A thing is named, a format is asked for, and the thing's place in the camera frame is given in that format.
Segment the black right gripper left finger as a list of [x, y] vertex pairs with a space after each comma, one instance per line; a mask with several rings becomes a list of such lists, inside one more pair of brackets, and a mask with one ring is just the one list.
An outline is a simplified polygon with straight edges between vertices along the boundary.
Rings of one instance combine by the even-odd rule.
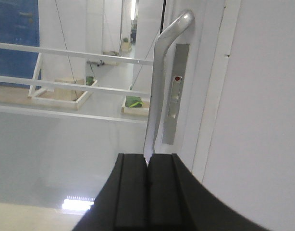
[[118, 154], [114, 168], [75, 231], [146, 231], [147, 164], [142, 154]]

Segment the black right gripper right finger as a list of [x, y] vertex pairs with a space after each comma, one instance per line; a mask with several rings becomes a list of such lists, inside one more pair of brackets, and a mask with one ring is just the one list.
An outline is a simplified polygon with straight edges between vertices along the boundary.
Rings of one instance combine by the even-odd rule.
[[148, 181], [151, 231], [265, 230], [209, 192], [177, 154], [153, 154]]

